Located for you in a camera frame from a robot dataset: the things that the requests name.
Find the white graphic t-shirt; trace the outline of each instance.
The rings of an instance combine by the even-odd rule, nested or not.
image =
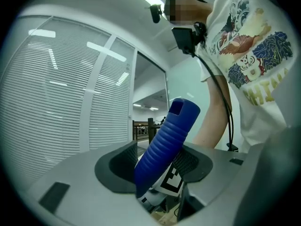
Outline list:
[[[206,45],[198,45],[197,54],[235,92],[246,152],[286,127],[271,92],[296,64],[298,36],[269,0],[215,0],[206,25]],[[199,64],[205,81],[210,74]]]

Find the blue ribbed handle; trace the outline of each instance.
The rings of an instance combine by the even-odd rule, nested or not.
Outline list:
[[[181,150],[200,108],[193,102],[177,98],[166,119],[135,168],[136,196],[143,196],[160,178]]]

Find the person's arm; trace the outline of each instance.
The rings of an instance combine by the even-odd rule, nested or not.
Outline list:
[[[216,79],[222,89],[230,109],[232,110],[229,87],[225,77],[218,75],[216,76]],[[202,126],[193,139],[193,143],[214,148],[224,134],[228,124],[228,119],[222,97],[212,77],[207,79],[207,84],[210,94],[210,105],[206,112]]]

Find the person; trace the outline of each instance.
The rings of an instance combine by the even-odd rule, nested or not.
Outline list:
[[[206,25],[205,42],[198,44],[196,54],[213,72],[231,110],[228,84],[238,99],[244,138],[240,152],[286,127],[271,93],[299,63],[300,45],[288,17],[274,1],[166,0],[164,13],[174,25]],[[193,143],[213,148],[227,127],[227,113],[208,70],[198,63],[200,80],[208,84],[210,106]]]
[[[160,122],[160,125],[163,124],[163,122],[165,121],[165,119],[166,119],[166,116],[164,116],[164,118],[163,118],[162,121]]]

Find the blue plastic object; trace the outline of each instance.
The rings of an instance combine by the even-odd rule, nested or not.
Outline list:
[[[142,197],[180,152],[200,113],[193,102],[177,98],[164,123],[135,168],[136,197]]]

